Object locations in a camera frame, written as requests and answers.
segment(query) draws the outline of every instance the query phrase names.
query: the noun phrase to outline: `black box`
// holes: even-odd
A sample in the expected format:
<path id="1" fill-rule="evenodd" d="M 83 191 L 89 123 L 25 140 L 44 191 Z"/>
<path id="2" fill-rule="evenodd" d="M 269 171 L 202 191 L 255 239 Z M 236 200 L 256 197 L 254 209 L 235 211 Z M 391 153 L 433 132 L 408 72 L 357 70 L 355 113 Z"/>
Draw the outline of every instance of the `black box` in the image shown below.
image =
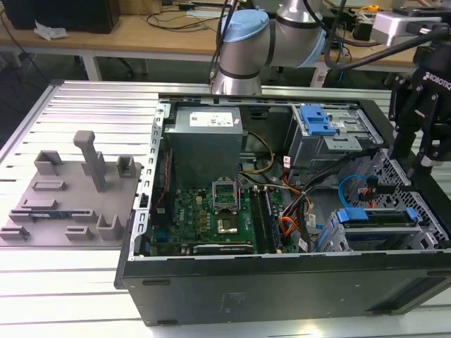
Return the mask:
<path id="1" fill-rule="evenodd" d="M 118 0 L 3 0 L 15 29 L 47 27 L 108 34 L 119 20 Z"/>

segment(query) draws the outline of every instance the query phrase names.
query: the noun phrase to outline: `blue cable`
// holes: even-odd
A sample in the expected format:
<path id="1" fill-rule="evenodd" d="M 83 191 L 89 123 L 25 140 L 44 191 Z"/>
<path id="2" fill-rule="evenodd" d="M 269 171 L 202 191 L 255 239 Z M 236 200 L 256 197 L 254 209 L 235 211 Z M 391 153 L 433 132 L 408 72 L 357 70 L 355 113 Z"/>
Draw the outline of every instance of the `blue cable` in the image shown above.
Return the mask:
<path id="1" fill-rule="evenodd" d="M 364 181 L 367 180 L 367 178 L 364 177 L 363 175 L 349 175 L 343 181 L 341 181 L 340 185 L 338 186 L 338 197 L 340 197 L 340 201 L 343 204 L 343 206 L 345 206 L 345 208 L 350 208 L 349 203 L 347 203 L 346 199 L 345 199 L 345 192 L 344 192 L 345 183 L 353 178 L 359 178 Z"/>

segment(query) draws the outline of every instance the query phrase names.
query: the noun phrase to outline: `cable on desk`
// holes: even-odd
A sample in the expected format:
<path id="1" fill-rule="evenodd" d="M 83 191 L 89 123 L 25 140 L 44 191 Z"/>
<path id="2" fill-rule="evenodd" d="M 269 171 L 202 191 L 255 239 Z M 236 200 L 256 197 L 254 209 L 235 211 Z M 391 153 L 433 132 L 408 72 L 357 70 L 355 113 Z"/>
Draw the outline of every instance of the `cable on desk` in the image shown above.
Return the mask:
<path id="1" fill-rule="evenodd" d="M 13 42 L 16 44 L 17 47 L 19 47 L 19 49 L 22 51 L 22 53 L 25 54 L 25 56 L 27 58 L 30 59 L 31 63 L 33 64 L 33 66 L 36 68 L 37 72 L 42 76 L 42 78 L 44 78 L 46 80 L 46 82 L 49 82 L 49 79 L 47 78 L 47 76 L 45 76 L 45 74 L 41 71 L 41 69 L 37 66 L 37 64 L 33 61 L 33 59 L 30 57 L 30 55 L 24 50 L 24 48 L 18 43 L 18 41 L 14 38 L 14 36 L 11 34 L 11 32 L 8 29 L 8 26 L 5 23 L 4 20 L 4 13 L 5 10 L 3 9 L 0 12 L 0 19 L 1 19 L 1 23 L 3 24 L 3 26 L 5 27 L 6 32 L 8 33 L 9 37 L 11 38 L 11 40 L 13 40 Z"/>
<path id="2" fill-rule="evenodd" d="M 160 14 L 167 13 L 167 12 L 185 12 L 185 11 L 180 11 L 180 10 L 162 11 Z M 215 32 L 215 30 L 213 28 L 205 25 L 205 23 L 209 22 L 209 21 L 212 21 L 212 20 L 218 20 L 218 18 L 208 18 L 208 19 L 205 19 L 205 20 L 200 20 L 198 17 L 192 16 L 192 18 L 197 20 L 196 23 L 190 23 L 190 24 L 182 25 L 182 26 L 168 27 L 168 26 L 162 26 L 160 24 L 156 25 L 154 23 L 149 22 L 149 20 L 151 18 L 154 18 L 158 23 L 160 21 L 163 22 L 163 23 L 168 23 L 170 21 L 173 21 L 173 20 L 176 20 L 176 19 L 180 19 L 180 18 L 189 18 L 188 16 L 181 15 L 181 16 L 178 16 L 176 18 L 171 18 L 171 19 L 168 19 L 168 20 L 162 20 L 162 19 L 158 18 L 156 14 L 150 14 L 147 17 L 147 19 L 146 19 L 146 23 L 148 25 L 152 26 L 152 27 L 159 28 L 159 29 L 162 29 L 162 30 L 177 31 L 177 32 L 178 31 L 181 31 L 181 32 L 198 32 L 200 30 L 205 30 L 205 29 L 213 30 Z M 205 28 L 196 29 L 196 30 L 189 30 L 191 28 L 196 28 L 196 26 L 198 26 L 198 24 L 202 24 Z"/>

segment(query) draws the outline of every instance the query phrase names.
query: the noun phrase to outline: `power supply label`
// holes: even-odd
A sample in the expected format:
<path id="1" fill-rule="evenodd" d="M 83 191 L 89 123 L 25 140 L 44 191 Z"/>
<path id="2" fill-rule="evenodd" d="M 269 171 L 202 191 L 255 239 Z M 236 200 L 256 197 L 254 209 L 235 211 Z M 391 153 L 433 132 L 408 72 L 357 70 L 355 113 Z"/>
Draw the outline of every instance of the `power supply label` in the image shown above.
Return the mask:
<path id="1" fill-rule="evenodd" d="M 232 113 L 193 111 L 190 127 L 233 127 L 233 116 Z"/>

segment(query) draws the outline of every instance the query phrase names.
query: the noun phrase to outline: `red wire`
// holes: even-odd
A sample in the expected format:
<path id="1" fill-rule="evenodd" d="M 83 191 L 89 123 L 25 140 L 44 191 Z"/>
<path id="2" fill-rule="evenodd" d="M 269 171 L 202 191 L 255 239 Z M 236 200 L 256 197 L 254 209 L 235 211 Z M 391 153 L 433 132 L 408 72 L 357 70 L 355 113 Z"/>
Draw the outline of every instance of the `red wire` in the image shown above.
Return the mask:
<path id="1" fill-rule="evenodd" d="M 156 202 L 154 208 L 156 208 L 160 204 L 161 200 L 164 197 L 164 194 L 166 193 L 166 189 L 168 187 L 168 167 L 169 167 L 169 153 L 166 155 L 166 163 L 164 165 L 164 188 L 163 188 L 163 192 L 161 193 L 161 196 L 158 199 L 158 202 Z"/>

